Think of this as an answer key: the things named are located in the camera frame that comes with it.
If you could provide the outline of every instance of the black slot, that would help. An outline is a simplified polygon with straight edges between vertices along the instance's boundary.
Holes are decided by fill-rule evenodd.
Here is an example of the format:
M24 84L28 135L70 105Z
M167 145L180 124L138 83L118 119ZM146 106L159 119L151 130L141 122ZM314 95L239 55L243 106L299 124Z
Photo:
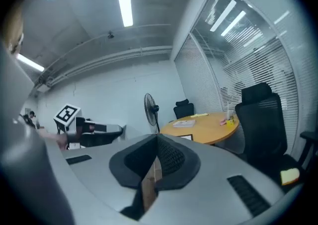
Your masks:
M81 156L77 156L77 157L73 157L73 158L67 158L66 162L69 165L72 165L72 164L83 162L83 161L86 161L86 160L89 160L89 159L91 159L91 157L89 155L85 154L85 155L81 155Z
M250 185L250 183L243 176L236 175L229 177L228 181L253 217L258 216L270 208L269 203L253 188L253 186Z

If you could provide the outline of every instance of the wooden table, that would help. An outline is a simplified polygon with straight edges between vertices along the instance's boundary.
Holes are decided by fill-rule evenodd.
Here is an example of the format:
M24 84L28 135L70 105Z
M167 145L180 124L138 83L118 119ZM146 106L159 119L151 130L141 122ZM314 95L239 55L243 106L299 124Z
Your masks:
M210 113L207 116L191 118L183 117L165 125L160 133L173 136L183 136L192 134L195 142L212 145L231 136L239 126L239 119L234 115L234 125L220 125L224 119L225 112ZM191 128L175 128L173 124L181 120L196 120Z

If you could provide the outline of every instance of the yellow object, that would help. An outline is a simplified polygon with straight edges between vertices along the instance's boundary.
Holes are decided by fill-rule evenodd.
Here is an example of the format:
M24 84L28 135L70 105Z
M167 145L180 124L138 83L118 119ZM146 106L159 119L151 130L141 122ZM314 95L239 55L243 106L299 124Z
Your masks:
M190 116L191 118L194 118L194 117L200 117L200 116L208 116L209 114L208 113L204 113L204 114L195 114L193 116Z
M282 179L282 185L287 185L296 182L299 179L299 170L297 168L291 168L280 172Z
M193 118L187 116L168 123L160 129L160 133L173 136L192 134L194 142L211 145L231 136L239 126L237 115L234 115L234 125L231 127L220 126L220 121L223 119L224 112L215 112L196 118L195 125L191 128L176 128L173 126L176 121L193 120Z
M234 119L227 120L227 125L234 125Z

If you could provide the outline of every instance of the notebook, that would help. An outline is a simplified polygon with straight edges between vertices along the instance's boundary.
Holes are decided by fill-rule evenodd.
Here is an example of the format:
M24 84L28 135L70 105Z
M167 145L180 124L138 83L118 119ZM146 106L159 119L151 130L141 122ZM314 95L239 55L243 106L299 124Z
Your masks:
M195 120L178 121L173 124L175 128L191 128L195 124Z

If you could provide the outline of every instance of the office chair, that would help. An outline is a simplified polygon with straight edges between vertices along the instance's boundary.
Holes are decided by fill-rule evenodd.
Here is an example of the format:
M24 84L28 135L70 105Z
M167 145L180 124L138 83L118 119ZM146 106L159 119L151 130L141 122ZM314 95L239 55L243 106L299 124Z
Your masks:
M316 113L316 129L314 132L304 131L300 134L300 137L306 140L302 155L299 158L299 163L303 164L308 156L308 153L312 149L312 157L306 168L306 171L310 171L317 160L318 151L318 109Z
M235 106L235 111L245 135L243 158L278 185L281 185L280 171L297 168L299 180L281 186L288 192L303 181L305 171L291 156L284 154L287 138L280 97L267 83L244 88L241 93L242 103Z
M77 117L76 123L77 127L81 127L79 142L84 147L108 145L123 134L123 128L119 125L99 124L82 117Z
M177 119L194 115L194 105L189 103L188 99L177 101L175 105L176 107L173 110Z

